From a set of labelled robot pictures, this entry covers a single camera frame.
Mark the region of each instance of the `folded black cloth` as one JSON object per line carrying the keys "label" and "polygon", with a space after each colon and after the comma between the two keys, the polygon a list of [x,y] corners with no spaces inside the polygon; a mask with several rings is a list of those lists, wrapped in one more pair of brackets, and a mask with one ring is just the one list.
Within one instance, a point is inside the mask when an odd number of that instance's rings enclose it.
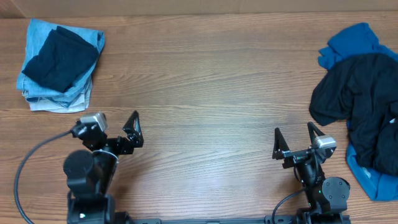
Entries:
{"label": "folded black cloth", "polygon": [[22,72],[39,85],[63,93],[98,56],[97,48],[74,32],[57,26]]}
{"label": "folded black cloth", "polygon": [[351,119],[349,138],[362,167],[398,175],[398,62],[363,54],[335,64],[312,93],[310,113],[324,126]]}

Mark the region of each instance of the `crumpled blue cloth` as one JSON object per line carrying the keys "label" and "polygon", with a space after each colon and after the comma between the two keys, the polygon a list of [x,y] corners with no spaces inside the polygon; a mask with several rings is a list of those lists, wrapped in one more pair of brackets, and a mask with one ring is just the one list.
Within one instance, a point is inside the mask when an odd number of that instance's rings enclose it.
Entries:
{"label": "crumpled blue cloth", "polygon": [[[31,19],[26,37],[27,40],[25,61],[21,71],[25,68],[26,64],[33,56],[39,54],[39,50],[42,48],[47,36],[49,35],[49,32],[52,29],[56,29],[57,26],[62,26],[78,34],[85,41],[96,47],[98,49],[98,52],[101,53],[105,45],[105,35],[103,31],[86,29],[81,27],[63,26],[41,21],[38,19]],[[77,79],[72,83],[72,86],[65,93],[42,87],[26,75],[24,75],[22,72],[20,72],[17,79],[17,89],[22,91],[22,95],[26,98],[28,103],[36,104],[34,108],[36,108],[37,110],[47,110],[49,105],[48,101],[51,101],[58,106],[57,109],[60,109],[58,112],[62,112],[62,109],[65,109],[65,112],[68,112],[67,109],[71,107],[73,101],[75,101],[78,96],[80,96],[81,94],[87,95],[88,92],[91,92],[91,74],[93,73],[95,65],[96,63],[94,63],[87,72],[79,75]],[[42,103],[42,107],[38,106],[41,101],[46,102]]]}
{"label": "crumpled blue cloth", "polygon": [[[383,53],[398,61],[398,55],[379,43],[369,24],[362,22],[348,27],[328,41],[329,47],[320,49],[318,63],[329,70],[336,62],[350,56]],[[371,200],[398,200],[398,177],[382,174],[372,168],[364,168],[356,162],[356,151],[351,142],[347,147],[346,160],[354,176]]]}

